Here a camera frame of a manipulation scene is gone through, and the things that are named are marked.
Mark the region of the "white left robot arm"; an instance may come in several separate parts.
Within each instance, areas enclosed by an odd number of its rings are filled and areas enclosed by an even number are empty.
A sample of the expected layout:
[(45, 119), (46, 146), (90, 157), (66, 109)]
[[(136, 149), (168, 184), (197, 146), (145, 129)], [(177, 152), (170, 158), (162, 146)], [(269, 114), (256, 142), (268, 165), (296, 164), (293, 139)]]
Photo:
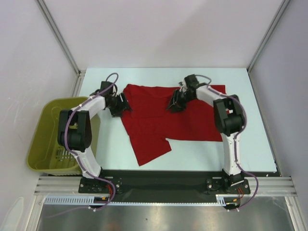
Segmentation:
[(83, 177), (91, 179), (89, 186), (98, 193), (106, 188), (106, 180), (100, 177), (102, 167), (91, 149), (91, 119), (105, 109), (112, 117), (131, 110), (124, 93), (109, 81), (101, 82), (101, 87), (76, 107), (60, 111), (57, 134), (58, 144), (75, 158)]

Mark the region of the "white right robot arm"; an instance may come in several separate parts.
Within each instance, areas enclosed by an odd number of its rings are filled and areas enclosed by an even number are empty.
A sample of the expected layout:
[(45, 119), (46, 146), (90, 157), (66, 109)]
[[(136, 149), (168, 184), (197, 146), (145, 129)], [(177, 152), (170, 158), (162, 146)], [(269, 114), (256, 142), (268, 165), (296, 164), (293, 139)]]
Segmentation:
[(167, 109), (182, 112), (187, 103), (200, 100), (214, 109), (214, 122), (223, 140), (224, 167), (222, 188), (235, 192), (244, 182), (244, 170), (240, 163), (240, 134), (246, 128), (246, 113), (237, 95), (227, 95), (210, 86), (212, 79), (204, 75), (188, 75), (173, 91)]

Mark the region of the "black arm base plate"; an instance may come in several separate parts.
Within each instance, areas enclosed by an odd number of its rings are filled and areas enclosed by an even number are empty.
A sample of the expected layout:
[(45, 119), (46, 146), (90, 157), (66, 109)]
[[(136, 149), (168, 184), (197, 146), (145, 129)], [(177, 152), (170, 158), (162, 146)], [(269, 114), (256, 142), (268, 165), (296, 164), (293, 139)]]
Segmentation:
[(79, 193), (112, 193), (115, 197), (158, 199), (205, 198), (225, 194), (230, 197), (249, 195), (247, 179), (229, 187), (221, 171), (158, 171), (158, 170), (103, 170), (106, 181), (82, 177)]

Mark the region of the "red t shirt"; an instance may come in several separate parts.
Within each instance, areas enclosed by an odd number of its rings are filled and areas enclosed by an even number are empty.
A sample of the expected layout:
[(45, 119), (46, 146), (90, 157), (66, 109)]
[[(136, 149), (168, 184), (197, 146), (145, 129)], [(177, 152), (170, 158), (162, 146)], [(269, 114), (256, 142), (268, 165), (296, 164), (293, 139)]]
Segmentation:
[(128, 84), (123, 93), (131, 107), (121, 116), (139, 166), (171, 151), (168, 139), (217, 141), (214, 109), (195, 99), (182, 112), (167, 109), (175, 87), (146, 87)]

